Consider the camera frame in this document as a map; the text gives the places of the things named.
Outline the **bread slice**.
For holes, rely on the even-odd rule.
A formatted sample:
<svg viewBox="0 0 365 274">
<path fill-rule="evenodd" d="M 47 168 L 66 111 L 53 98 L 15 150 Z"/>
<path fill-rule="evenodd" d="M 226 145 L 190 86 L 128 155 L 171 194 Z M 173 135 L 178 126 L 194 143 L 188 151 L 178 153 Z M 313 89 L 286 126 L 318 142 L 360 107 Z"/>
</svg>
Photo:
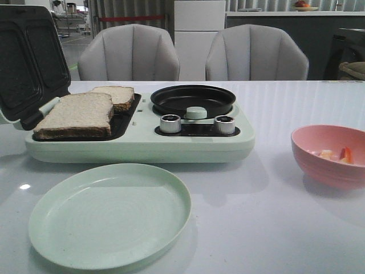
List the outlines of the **bread slice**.
<svg viewBox="0 0 365 274">
<path fill-rule="evenodd" d="M 100 86 L 93 88 L 91 92 L 100 92 L 110 95 L 114 112 L 128 111 L 135 100 L 135 90 L 133 87 Z"/>
<path fill-rule="evenodd" d="M 59 102 L 34 128 L 37 139 L 107 137 L 113 116 L 111 96 L 99 92 L 71 94 Z"/>
</svg>

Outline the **cooked shrimp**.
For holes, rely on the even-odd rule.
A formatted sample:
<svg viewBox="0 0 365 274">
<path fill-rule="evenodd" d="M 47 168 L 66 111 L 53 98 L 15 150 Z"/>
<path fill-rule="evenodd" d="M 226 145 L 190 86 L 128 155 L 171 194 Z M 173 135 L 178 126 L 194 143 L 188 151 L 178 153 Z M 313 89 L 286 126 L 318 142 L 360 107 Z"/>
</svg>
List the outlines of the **cooked shrimp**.
<svg viewBox="0 0 365 274">
<path fill-rule="evenodd" d="M 335 162 L 339 161 L 339 155 L 337 155 L 333 150 L 312 151 L 311 153 L 322 159 L 332 160 Z"/>
<path fill-rule="evenodd" d="M 352 157 L 352 152 L 350 148 L 344 147 L 342 148 L 340 155 L 339 155 L 339 161 L 346 164 L 353 164 L 354 160 Z"/>
</svg>

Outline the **pink plastic bowl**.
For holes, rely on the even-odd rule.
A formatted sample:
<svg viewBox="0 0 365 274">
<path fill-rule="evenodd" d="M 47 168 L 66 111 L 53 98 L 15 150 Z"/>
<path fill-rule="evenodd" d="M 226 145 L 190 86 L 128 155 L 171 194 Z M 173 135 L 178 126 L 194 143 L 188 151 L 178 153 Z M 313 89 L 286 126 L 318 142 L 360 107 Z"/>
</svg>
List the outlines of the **pink plastic bowl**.
<svg viewBox="0 0 365 274">
<path fill-rule="evenodd" d="M 309 125 L 291 134 L 294 158 L 301 170 L 316 181 L 343 190 L 364 188 L 364 131 L 335 125 Z M 352 152 L 353 164 L 322 159 L 312 151 L 342 148 Z"/>
</svg>

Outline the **mint green breakfast maker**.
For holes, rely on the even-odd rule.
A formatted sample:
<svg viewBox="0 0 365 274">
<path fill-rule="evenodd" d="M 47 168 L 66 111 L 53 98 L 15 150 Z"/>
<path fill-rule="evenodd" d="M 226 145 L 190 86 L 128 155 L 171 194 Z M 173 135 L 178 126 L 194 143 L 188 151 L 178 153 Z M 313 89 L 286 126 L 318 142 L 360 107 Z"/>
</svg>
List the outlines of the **mint green breakfast maker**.
<svg viewBox="0 0 365 274">
<path fill-rule="evenodd" d="M 131 108 L 111 120 L 112 134 L 106 138 L 63 138 L 40 140 L 29 135 L 29 154 L 51 163 L 225 163 L 244 159 L 254 147 L 254 129 L 237 101 L 224 114 L 235 120 L 236 131 L 221 135 L 214 130 L 214 118 L 181 118 L 181 131 L 160 131 L 159 114 L 151 95 L 162 88 L 138 92 Z"/>
</svg>

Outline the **silver left control knob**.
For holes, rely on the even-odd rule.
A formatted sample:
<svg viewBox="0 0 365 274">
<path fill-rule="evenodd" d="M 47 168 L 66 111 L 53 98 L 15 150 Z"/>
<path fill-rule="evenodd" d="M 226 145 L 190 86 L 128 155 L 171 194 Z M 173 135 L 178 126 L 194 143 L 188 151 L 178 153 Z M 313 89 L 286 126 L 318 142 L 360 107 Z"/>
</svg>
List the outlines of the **silver left control knob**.
<svg viewBox="0 0 365 274">
<path fill-rule="evenodd" d="M 160 118 L 160 131 L 165 134 L 176 134 L 181 131 L 181 118 L 176 114 L 166 114 Z"/>
</svg>

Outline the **silver control knob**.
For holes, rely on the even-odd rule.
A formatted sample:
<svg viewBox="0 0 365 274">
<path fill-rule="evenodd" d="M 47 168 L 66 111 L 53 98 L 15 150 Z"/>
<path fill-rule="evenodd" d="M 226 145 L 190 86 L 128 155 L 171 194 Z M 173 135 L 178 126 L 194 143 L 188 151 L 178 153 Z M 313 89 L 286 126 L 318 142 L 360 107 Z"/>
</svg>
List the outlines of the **silver control knob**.
<svg viewBox="0 0 365 274">
<path fill-rule="evenodd" d="M 176 114 L 166 114 L 160 118 L 160 131 L 165 134 L 176 134 L 181 131 L 181 118 Z"/>
<path fill-rule="evenodd" d="M 215 132 L 221 135 L 230 135 L 236 131 L 235 120 L 231 116 L 216 116 L 213 125 Z"/>
</svg>

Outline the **black round frying pan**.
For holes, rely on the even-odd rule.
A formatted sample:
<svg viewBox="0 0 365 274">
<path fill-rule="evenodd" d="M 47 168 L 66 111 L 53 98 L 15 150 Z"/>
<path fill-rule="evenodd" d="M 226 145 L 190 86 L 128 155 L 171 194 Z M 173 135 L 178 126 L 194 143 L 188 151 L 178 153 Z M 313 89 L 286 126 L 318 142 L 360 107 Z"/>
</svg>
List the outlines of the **black round frying pan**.
<svg viewBox="0 0 365 274">
<path fill-rule="evenodd" d="M 236 96 L 220 87 L 185 84 L 165 87 L 151 95 L 153 108 L 159 114 L 186 115 L 189 107 L 202 107 L 207 118 L 224 115 L 232 110 Z"/>
</svg>

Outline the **silver right control knob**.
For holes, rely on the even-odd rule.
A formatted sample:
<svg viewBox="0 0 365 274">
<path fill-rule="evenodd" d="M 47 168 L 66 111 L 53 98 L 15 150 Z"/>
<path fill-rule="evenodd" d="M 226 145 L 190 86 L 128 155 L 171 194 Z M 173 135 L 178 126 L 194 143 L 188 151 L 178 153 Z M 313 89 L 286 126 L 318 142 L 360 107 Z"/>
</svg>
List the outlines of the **silver right control knob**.
<svg viewBox="0 0 365 274">
<path fill-rule="evenodd" d="M 215 132 L 221 135 L 230 135 L 236 131 L 235 120 L 231 116 L 216 116 L 213 125 Z"/>
</svg>

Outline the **mint green round plate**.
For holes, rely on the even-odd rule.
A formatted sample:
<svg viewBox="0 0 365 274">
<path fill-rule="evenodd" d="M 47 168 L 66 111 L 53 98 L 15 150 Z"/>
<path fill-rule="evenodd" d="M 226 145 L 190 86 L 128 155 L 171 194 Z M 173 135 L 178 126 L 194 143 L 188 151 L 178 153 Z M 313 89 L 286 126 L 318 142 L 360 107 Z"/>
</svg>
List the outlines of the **mint green round plate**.
<svg viewBox="0 0 365 274">
<path fill-rule="evenodd" d="M 191 212 L 173 173 L 124 163 L 78 173 L 34 207 L 29 238 L 45 259 L 77 271 L 136 268 L 174 245 Z"/>
</svg>

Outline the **red barrier belt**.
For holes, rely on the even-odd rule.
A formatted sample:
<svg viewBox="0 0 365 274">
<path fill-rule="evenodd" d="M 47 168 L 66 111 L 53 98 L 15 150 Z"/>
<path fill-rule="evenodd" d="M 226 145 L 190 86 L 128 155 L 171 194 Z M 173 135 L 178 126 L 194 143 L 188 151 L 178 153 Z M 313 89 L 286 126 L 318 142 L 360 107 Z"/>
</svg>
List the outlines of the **red barrier belt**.
<svg viewBox="0 0 365 274">
<path fill-rule="evenodd" d="M 99 22 L 132 22 L 132 21 L 155 21 L 163 20 L 165 15 L 145 15 L 136 17 L 99 17 Z"/>
</svg>

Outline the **metal shelf rack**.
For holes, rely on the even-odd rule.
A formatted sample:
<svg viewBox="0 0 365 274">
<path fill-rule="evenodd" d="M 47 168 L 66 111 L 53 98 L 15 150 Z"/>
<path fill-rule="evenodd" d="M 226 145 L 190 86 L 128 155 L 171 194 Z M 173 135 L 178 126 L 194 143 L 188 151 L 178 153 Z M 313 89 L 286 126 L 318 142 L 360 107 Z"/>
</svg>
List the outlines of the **metal shelf rack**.
<svg viewBox="0 0 365 274">
<path fill-rule="evenodd" d="M 50 7 L 60 38 L 68 38 L 72 33 L 90 35 L 88 1 L 50 1 Z"/>
</svg>

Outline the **dark grey counter cabinet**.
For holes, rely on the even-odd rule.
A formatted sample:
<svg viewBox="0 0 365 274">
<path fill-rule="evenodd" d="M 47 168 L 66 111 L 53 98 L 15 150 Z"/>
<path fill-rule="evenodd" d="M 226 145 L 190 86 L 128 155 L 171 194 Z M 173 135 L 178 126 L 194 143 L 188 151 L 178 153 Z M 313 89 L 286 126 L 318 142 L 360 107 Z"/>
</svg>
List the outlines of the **dark grey counter cabinet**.
<svg viewBox="0 0 365 274">
<path fill-rule="evenodd" d="M 340 27 L 364 29 L 364 12 L 277 11 L 228 12 L 226 27 L 254 24 L 286 31 L 308 57 L 309 80 L 324 80 L 332 37 Z"/>
</svg>

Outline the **fruit plate on counter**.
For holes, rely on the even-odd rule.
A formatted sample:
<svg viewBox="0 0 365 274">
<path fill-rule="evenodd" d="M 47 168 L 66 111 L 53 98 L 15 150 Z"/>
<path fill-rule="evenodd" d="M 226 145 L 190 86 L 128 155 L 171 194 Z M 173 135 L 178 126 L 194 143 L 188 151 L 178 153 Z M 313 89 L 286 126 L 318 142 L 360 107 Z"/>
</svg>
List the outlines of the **fruit plate on counter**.
<svg viewBox="0 0 365 274">
<path fill-rule="evenodd" d="M 317 11 L 318 7 L 313 7 L 304 0 L 298 0 L 293 4 L 293 10 L 295 10 L 295 11 Z"/>
</svg>

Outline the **black washing machine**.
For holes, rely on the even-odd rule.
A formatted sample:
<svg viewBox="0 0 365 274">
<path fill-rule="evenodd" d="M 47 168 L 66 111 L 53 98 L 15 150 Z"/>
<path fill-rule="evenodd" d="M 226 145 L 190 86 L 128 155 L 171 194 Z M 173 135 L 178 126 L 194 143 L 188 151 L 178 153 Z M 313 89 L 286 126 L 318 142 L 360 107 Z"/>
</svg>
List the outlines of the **black washing machine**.
<svg viewBox="0 0 365 274">
<path fill-rule="evenodd" d="M 362 61 L 364 61 L 364 29 L 340 27 L 332 37 L 323 79 L 339 79 L 344 74 L 339 69 L 339 65 L 343 62 Z"/>
</svg>

